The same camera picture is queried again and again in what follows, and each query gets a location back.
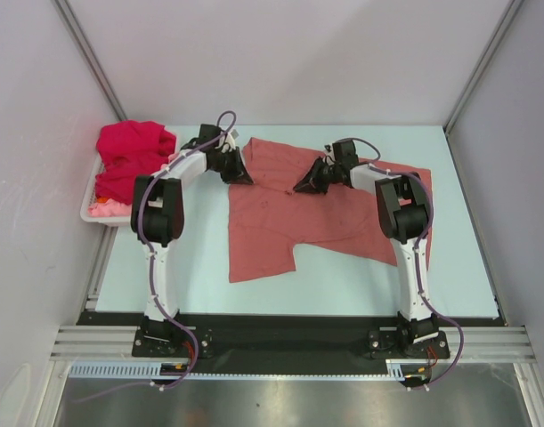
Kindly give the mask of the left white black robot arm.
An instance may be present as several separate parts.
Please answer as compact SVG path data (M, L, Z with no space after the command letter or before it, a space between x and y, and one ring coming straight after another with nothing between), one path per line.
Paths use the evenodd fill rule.
M135 179L130 225L146 255L150 293L140 330L167 356L182 348L186 335L176 319L180 309L176 290L169 283L167 258L184 230L183 193L207 171L218 173L228 185L254 183L231 127L201 125L175 159L158 172Z

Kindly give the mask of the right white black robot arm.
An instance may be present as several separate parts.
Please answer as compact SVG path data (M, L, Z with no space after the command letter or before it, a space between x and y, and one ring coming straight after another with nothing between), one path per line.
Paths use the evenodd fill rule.
M430 302L426 249L434 219L432 198L417 173L395 172L361 160L355 138L326 147L295 184L296 193L325 194L334 184L370 193L376 199L378 222L397 261L400 309L394 348L417 357L438 338L440 315Z

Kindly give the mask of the salmon pink t shirt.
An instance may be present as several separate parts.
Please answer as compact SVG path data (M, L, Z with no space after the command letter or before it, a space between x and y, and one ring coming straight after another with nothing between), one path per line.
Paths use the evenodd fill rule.
M294 248L306 244L395 265L391 242L380 229L376 199L334 184L326 194L293 187L324 155L317 150L251 138L242 151L253 185L229 190L229 280L266 278L296 268ZM431 182L427 169L415 169Z

